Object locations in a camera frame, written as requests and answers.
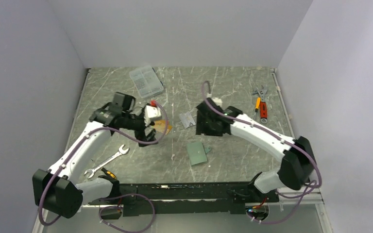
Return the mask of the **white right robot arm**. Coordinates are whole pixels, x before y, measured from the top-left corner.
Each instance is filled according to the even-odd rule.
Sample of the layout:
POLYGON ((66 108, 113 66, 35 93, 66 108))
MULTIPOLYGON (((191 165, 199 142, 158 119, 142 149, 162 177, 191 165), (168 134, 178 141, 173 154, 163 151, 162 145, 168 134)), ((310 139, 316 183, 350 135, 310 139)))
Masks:
POLYGON ((280 167, 259 172, 250 181, 248 195, 253 201, 261 201, 267 193, 287 187, 300 190, 308 181, 315 160, 309 141, 279 134, 252 120, 241 110, 229 106, 222 109, 211 99, 197 107, 197 134, 240 137, 272 155, 280 167))

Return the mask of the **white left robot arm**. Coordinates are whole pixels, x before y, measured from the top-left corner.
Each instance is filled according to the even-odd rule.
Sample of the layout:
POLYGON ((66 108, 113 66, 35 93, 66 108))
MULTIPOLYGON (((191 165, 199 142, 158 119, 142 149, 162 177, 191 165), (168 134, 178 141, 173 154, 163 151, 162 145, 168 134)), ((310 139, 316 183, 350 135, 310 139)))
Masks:
POLYGON ((101 175, 85 183, 78 181, 91 158, 114 133, 137 142, 140 147, 158 143, 156 131, 146 134, 145 130, 156 120, 165 118, 165 111, 151 101, 137 115, 132 112, 135 101, 133 96, 116 92, 112 101, 92 113, 83 132, 57 162, 34 173, 34 201, 43 225, 47 225, 43 219, 44 209, 59 217, 71 218, 89 202, 104 200, 113 204, 119 200, 120 183, 111 175, 101 175))

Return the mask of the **green card holder wallet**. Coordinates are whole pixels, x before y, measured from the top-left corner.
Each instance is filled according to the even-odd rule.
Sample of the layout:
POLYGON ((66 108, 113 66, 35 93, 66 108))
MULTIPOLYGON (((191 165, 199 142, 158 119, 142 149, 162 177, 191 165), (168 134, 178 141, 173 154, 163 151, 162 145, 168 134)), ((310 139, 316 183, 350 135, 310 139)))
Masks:
POLYGON ((189 162, 191 166, 196 166, 207 162, 207 154, 211 151, 202 142, 188 143, 186 146, 189 162))

